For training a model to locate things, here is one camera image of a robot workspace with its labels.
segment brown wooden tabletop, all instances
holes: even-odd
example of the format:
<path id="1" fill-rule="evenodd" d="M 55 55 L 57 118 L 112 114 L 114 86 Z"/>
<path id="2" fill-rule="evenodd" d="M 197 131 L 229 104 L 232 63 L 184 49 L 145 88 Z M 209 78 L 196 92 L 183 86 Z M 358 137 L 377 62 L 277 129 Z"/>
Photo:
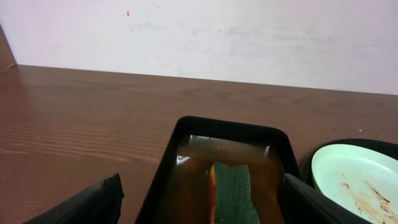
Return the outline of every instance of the brown wooden tabletop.
<path id="1" fill-rule="evenodd" d="M 0 73 L 0 223 L 114 172 L 126 195 L 119 223 L 133 223 L 186 115 L 279 128 L 299 164 L 334 139 L 398 143 L 398 96 L 16 66 Z"/>

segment white plate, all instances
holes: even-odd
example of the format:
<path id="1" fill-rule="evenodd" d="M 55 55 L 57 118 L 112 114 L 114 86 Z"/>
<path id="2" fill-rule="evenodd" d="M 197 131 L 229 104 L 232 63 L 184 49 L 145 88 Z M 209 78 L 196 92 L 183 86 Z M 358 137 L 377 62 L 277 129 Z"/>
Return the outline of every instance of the white plate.
<path id="1" fill-rule="evenodd" d="M 398 161 L 359 146 L 332 144 L 312 159 L 315 188 L 371 223 L 398 223 Z"/>

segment white wall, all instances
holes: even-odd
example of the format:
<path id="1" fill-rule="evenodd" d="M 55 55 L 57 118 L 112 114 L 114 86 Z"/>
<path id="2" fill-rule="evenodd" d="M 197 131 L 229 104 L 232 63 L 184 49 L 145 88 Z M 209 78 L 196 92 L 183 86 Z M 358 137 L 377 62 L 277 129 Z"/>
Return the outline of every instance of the white wall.
<path id="1" fill-rule="evenodd" d="M 397 9 L 397 0 L 0 0 L 0 23 L 23 65 L 398 95 Z"/>

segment rectangular black tray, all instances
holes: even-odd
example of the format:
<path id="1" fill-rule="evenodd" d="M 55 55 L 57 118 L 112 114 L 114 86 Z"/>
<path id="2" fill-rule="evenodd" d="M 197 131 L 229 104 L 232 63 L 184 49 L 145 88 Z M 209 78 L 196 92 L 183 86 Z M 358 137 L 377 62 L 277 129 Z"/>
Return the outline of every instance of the rectangular black tray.
<path id="1" fill-rule="evenodd" d="M 178 145 L 184 137 L 206 136 L 236 142 L 264 142 L 270 144 L 278 153 L 283 174 L 292 174 L 300 179 L 297 161 L 287 135 L 276 128 L 251 124 L 233 123 L 215 119 L 182 117 L 178 120 L 147 196 L 142 204 L 136 223 L 152 223 L 159 206 L 162 192 L 175 166 Z"/>

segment black round tray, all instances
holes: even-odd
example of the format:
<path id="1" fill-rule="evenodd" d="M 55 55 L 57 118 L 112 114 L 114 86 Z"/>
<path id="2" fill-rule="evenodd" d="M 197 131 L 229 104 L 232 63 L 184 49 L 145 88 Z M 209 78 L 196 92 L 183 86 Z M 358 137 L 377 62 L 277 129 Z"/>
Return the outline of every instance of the black round tray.
<path id="1" fill-rule="evenodd" d="M 398 160 L 398 145 L 393 143 L 370 140 L 370 139 L 340 139 L 340 140 L 331 141 L 317 147 L 314 151 L 312 151 L 304 161 L 303 166 L 301 167 L 301 175 L 303 182 L 305 182 L 306 184 L 308 184 L 313 188 L 314 184 L 312 182 L 312 168 L 311 168 L 312 157 L 319 149 L 331 144 L 349 144 L 353 146 L 360 146 L 376 152 L 380 152 L 386 156 Z"/>

